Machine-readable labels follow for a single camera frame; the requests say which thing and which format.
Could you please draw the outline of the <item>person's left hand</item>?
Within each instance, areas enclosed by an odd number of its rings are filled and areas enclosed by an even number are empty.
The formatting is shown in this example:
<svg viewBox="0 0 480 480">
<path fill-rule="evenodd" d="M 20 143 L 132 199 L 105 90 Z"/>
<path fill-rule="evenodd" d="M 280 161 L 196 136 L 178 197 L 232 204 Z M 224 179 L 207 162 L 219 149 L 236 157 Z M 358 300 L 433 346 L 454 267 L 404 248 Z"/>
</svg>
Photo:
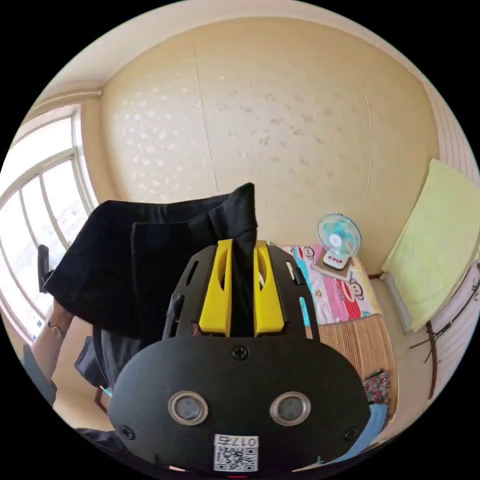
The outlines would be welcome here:
<svg viewBox="0 0 480 480">
<path fill-rule="evenodd" d="M 56 299 L 47 320 L 49 329 L 59 336 L 65 336 L 73 322 L 75 315 L 67 311 Z"/>
</svg>

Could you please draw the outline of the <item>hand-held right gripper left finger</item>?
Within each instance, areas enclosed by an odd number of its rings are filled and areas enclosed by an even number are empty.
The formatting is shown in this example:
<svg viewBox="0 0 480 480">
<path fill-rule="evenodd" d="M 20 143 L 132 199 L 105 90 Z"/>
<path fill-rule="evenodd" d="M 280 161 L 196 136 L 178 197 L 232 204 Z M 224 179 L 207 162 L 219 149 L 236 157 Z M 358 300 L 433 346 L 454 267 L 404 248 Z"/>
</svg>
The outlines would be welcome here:
<svg viewBox="0 0 480 480">
<path fill-rule="evenodd" d="M 220 240 L 213 258 L 198 326 L 203 334 L 229 337 L 232 314 L 231 239 Z"/>
</svg>

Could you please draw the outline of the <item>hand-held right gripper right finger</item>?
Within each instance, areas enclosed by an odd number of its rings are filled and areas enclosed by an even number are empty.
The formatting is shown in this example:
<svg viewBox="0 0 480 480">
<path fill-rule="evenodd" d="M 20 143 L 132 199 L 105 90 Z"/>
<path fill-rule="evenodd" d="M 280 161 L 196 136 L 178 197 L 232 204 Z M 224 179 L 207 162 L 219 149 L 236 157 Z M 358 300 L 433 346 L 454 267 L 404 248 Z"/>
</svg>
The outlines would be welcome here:
<svg viewBox="0 0 480 480">
<path fill-rule="evenodd" d="M 253 250 L 253 324 L 256 337 L 279 334 L 284 328 L 268 245 L 263 240 Z"/>
</svg>

